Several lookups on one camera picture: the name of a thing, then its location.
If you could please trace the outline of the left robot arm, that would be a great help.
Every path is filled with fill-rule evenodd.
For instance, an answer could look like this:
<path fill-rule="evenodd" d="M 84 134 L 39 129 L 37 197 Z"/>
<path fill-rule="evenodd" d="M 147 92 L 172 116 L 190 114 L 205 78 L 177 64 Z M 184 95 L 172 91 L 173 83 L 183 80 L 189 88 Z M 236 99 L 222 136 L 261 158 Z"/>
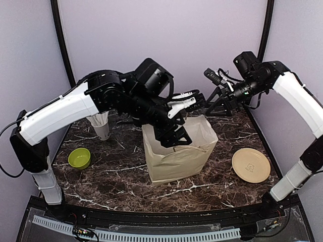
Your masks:
<path fill-rule="evenodd" d="M 51 211 L 60 220 L 71 216 L 53 173 L 47 138 L 80 119 L 112 109 L 129 114 L 137 124 L 153 127 L 163 147 L 191 144 L 181 111 L 194 106 L 197 91 L 174 94 L 174 77 L 151 58 L 128 73 L 100 70 L 81 79 L 75 87 L 38 109 L 21 111 L 10 143 L 23 169 L 35 179 Z"/>

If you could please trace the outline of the beige paper bag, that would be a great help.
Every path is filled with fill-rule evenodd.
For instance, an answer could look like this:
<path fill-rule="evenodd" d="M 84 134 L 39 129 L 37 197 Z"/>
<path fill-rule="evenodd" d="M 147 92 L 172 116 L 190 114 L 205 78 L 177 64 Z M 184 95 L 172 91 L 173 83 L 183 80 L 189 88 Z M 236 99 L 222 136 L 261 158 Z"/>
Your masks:
<path fill-rule="evenodd" d="M 145 160 L 153 186 L 199 174 L 219 140 L 204 115 L 188 117 L 184 128 L 192 143 L 165 148 L 155 139 L 151 125 L 142 126 Z"/>

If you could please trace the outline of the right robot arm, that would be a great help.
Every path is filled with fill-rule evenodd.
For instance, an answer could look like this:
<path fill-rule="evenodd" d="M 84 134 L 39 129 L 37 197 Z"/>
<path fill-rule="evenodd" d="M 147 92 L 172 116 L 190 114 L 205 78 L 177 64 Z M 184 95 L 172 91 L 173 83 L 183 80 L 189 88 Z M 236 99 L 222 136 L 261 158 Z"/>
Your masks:
<path fill-rule="evenodd" d="M 204 76 L 216 85 L 206 101 L 207 116 L 231 116 L 234 109 L 239 109 L 251 97 L 274 90 L 297 111 L 315 137 L 299 161 L 263 195 L 264 203 L 258 206 L 257 213 L 261 218 L 268 219 L 277 210 L 276 202 L 285 199 L 321 171 L 322 104 L 280 61 L 262 62 L 253 52 L 244 51 L 233 62 L 241 80 L 230 77 L 223 69 L 214 71 L 208 68 L 204 71 Z"/>

